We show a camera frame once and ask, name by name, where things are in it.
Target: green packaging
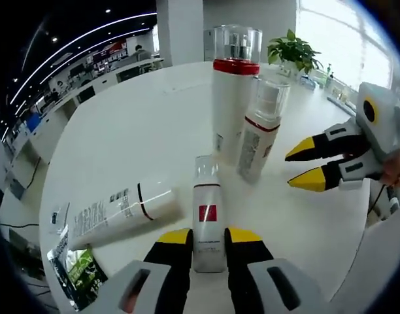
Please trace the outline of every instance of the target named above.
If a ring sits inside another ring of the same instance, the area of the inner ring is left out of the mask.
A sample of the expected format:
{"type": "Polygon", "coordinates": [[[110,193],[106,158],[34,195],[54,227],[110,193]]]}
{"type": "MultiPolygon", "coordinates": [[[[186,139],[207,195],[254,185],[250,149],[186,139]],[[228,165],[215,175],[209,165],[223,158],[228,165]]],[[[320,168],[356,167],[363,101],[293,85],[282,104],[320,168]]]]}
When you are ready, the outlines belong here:
{"type": "Polygon", "coordinates": [[[89,249],[68,249],[68,226],[62,231],[58,245],[47,254],[56,277],[76,311],[95,301],[99,287],[107,276],[89,249]]]}

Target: ceiling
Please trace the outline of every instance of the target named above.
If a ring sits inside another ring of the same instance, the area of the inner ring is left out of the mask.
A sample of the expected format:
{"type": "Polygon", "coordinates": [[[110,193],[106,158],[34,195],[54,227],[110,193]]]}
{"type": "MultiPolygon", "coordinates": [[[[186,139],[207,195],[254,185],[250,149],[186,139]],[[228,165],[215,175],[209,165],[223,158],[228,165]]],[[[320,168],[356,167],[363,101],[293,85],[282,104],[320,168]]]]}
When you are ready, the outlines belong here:
{"type": "Polygon", "coordinates": [[[156,12],[155,0],[110,0],[105,4],[94,0],[64,0],[56,3],[49,1],[43,5],[34,0],[23,2],[25,3],[16,4],[14,8],[10,8],[8,3],[5,5],[6,10],[3,10],[7,15],[0,32],[0,41],[5,44],[6,50],[3,54],[5,62],[0,64],[0,120],[4,121],[3,126],[5,123],[15,123],[16,105],[27,99],[29,94],[37,92],[39,82],[54,70],[50,66],[66,53],[71,54],[69,59],[82,49],[123,33],[142,28],[152,29],[156,24],[156,15],[134,18],[104,27],[77,40],[43,65],[10,105],[19,88],[32,73],[66,44],[105,24],[156,12]]]}

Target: white tube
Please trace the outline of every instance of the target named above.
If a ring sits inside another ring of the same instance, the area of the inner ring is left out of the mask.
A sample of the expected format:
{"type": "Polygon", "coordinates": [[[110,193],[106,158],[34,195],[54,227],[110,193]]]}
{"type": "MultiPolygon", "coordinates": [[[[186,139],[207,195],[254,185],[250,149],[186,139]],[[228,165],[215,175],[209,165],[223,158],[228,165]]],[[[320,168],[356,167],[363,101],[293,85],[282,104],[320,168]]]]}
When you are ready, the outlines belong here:
{"type": "Polygon", "coordinates": [[[199,273],[225,270],[224,213],[218,164],[211,156],[195,160],[193,188],[193,269],[199,273]]]}
{"type": "Polygon", "coordinates": [[[125,230],[146,224],[179,209],[168,182],[148,179],[83,209],[69,222],[69,249],[108,241],[125,230]]]}

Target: white bottle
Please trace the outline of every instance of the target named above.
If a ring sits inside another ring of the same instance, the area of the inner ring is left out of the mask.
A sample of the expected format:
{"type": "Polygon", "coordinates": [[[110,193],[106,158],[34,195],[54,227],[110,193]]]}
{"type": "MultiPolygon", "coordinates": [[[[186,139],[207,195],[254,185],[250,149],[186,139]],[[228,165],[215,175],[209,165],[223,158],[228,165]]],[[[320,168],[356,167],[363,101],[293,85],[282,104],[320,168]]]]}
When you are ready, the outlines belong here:
{"type": "Polygon", "coordinates": [[[213,147],[221,161],[233,166],[254,76],[259,73],[261,38],[262,32],[251,27],[224,25],[214,29],[213,147]]]}
{"type": "Polygon", "coordinates": [[[247,182],[258,181],[281,122],[288,84],[259,78],[256,103],[245,115],[238,174],[247,182]]]}
{"type": "Polygon", "coordinates": [[[89,204],[73,217],[69,221],[69,249],[83,249],[88,244],[106,241],[177,210],[175,193],[167,181],[143,180],[89,204]]]}
{"type": "Polygon", "coordinates": [[[193,188],[193,269],[199,273],[225,270],[224,213],[218,164],[211,156],[195,159],[193,188]]]}

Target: red logo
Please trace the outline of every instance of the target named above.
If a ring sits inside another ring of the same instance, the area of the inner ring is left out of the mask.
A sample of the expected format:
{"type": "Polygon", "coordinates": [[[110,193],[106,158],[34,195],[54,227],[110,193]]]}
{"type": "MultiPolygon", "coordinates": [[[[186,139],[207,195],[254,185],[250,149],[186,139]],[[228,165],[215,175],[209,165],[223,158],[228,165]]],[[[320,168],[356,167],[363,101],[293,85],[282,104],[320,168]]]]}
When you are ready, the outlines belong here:
{"type": "Polygon", "coordinates": [[[218,221],[218,212],[216,210],[216,205],[200,205],[199,221],[218,221]]]}

